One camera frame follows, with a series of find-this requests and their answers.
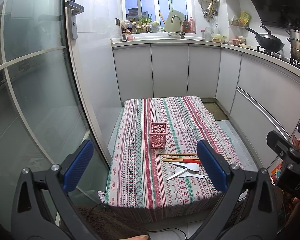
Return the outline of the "red plastic spoon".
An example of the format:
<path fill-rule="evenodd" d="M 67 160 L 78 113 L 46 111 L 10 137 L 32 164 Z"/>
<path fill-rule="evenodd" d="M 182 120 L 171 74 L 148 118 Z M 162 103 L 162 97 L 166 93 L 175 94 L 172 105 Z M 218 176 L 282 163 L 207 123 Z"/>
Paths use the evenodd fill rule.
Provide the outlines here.
<path fill-rule="evenodd" d="M 194 164 L 202 164 L 199 159 L 190 159 L 190 158 L 185 158 L 183 159 L 184 163 L 194 163 Z"/>

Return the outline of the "white plastic spoon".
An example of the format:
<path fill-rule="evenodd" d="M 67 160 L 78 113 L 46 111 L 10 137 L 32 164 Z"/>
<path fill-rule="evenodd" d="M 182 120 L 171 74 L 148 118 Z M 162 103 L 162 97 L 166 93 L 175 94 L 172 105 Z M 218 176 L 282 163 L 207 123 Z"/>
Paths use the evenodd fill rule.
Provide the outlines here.
<path fill-rule="evenodd" d="M 166 180 L 171 180 L 171 179 L 173 179 L 173 178 L 175 178 L 175 177 L 178 177 L 179 175 L 183 174 L 183 173 L 186 172 L 187 170 L 188 170 L 188 168 L 183 168 L 183 169 L 181 169 L 181 170 L 178 170 L 177 172 L 175 172 L 174 175 L 168 177 Z"/>
<path fill-rule="evenodd" d="M 205 175 L 202 174 L 192 174 L 190 172 L 185 172 L 180 175 L 178 175 L 179 178 L 186 178 L 186 177 L 193 177 L 193 178 L 199 178 L 199 179 L 206 179 Z"/>

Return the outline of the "wooden chopstick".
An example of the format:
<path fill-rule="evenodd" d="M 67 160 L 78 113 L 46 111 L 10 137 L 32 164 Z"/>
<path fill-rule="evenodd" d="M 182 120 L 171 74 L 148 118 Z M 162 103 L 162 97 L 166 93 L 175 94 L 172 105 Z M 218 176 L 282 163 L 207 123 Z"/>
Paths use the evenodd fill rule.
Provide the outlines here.
<path fill-rule="evenodd" d="M 185 161 L 190 161 L 189 158 L 162 158 L 162 161 L 165 162 L 185 162 Z"/>
<path fill-rule="evenodd" d="M 196 153 L 158 153 L 158 155 L 168 155 L 168 156 L 194 156 L 197 155 Z"/>

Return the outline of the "white kitchen cabinets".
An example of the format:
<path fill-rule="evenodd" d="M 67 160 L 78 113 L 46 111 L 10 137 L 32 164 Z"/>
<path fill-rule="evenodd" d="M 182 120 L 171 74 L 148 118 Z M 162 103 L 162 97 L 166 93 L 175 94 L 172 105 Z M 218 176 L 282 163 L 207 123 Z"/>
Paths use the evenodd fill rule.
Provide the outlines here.
<path fill-rule="evenodd" d="M 229 117 L 258 165 L 277 155 L 266 143 L 286 139 L 300 122 L 300 68 L 259 51 L 198 40 L 111 43 L 121 101 L 198 96 Z"/>

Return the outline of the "patterned striped tablecloth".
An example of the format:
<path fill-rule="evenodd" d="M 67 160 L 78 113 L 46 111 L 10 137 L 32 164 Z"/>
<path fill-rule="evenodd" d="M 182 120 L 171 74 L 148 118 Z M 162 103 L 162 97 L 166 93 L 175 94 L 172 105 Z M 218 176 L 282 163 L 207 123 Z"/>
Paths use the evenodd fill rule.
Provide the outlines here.
<path fill-rule="evenodd" d="M 151 122 L 167 124 L 166 146 L 151 148 Z M 220 198 L 206 171 L 206 179 L 166 180 L 175 165 L 162 158 L 194 158 L 158 153 L 196 153 L 201 140 L 229 163 L 239 163 L 235 149 L 197 96 L 131 99 L 125 102 L 116 133 L 104 202 L 115 213 L 139 223 L 190 215 L 212 208 Z"/>

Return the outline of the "dark floor mat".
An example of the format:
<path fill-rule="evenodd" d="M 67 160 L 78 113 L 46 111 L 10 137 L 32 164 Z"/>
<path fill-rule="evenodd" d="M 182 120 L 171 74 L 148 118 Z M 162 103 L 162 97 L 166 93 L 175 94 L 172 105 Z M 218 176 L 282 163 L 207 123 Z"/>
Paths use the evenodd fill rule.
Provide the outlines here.
<path fill-rule="evenodd" d="M 228 116 L 215 102 L 204 102 L 206 109 L 213 115 L 216 121 L 228 120 Z"/>

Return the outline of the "glass sliding door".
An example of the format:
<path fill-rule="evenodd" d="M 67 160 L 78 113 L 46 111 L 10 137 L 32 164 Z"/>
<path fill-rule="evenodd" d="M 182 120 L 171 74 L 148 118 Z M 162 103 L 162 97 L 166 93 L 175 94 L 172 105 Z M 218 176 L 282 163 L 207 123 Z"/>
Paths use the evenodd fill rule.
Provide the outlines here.
<path fill-rule="evenodd" d="M 0 226 L 21 170 L 47 170 L 92 139 L 66 47 L 65 0 L 0 0 Z"/>

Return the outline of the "pink perforated utensil holder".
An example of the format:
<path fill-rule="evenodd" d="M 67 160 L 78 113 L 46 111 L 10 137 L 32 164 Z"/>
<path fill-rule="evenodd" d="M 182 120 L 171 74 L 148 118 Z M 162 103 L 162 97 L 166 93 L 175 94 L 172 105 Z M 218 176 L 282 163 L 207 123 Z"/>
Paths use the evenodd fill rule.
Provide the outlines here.
<path fill-rule="evenodd" d="M 165 122 L 151 122 L 149 127 L 150 147 L 162 149 L 166 146 L 167 124 Z"/>

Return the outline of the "black wok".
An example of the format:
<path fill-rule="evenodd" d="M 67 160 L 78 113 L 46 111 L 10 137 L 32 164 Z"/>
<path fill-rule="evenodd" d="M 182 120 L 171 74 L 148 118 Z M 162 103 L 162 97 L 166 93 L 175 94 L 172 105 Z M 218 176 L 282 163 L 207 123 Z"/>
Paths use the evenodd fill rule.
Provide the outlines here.
<path fill-rule="evenodd" d="M 279 38 L 271 34 L 271 31 L 264 25 L 260 25 L 266 33 L 259 34 L 251 28 L 246 27 L 245 29 L 255 35 L 255 39 L 258 44 L 264 48 L 266 51 L 277 53 L 281 51 L 284 47 L 284 44 Z"/>

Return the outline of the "pink soap bottle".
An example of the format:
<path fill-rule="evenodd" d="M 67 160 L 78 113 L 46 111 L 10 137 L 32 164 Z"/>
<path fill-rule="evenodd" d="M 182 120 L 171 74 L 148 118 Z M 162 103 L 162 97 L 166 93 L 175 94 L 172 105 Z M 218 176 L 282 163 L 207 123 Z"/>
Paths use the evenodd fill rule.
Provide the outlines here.
<path fill-rule="evenodd" d="M 196 33 L 196 23 L 193 17 L 190 17 L 189 20 L 189 33 L 195 34 Z"/>

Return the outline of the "pink cup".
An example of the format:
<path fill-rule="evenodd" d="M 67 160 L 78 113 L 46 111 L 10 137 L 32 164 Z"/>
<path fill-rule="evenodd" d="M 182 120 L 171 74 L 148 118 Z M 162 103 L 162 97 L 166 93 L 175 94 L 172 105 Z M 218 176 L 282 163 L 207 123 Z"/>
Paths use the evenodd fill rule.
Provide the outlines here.
<path fill-rule="evenodd" d="M 132 35 L 127 36 L 127 41 L 134 41 L 134 39 L 135 39 L 135 36 L 132 36 Z"/>

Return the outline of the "green cutting board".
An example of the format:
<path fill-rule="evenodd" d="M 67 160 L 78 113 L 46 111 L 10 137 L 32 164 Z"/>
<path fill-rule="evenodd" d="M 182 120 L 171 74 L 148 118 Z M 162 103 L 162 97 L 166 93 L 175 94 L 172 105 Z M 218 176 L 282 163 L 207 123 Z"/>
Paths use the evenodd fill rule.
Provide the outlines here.
<path fill-rule="evenodd" d="M 180 32 L 185 20 L 185 15 L 177 10 L 171 10 L 166 20 L 164 30 L 167 33 Z"/>

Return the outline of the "potted green plants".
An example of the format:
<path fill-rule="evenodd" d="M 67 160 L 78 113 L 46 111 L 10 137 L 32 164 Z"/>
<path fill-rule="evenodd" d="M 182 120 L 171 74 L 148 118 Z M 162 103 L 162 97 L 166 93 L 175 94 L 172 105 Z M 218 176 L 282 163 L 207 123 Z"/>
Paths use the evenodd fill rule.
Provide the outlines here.
<path fill-rule="evenodd" d="M 158 21 L 153 21 L 151 16 L 141 18 L 130 18 L 133 34 L 158 33 L 160 25 Z"/>

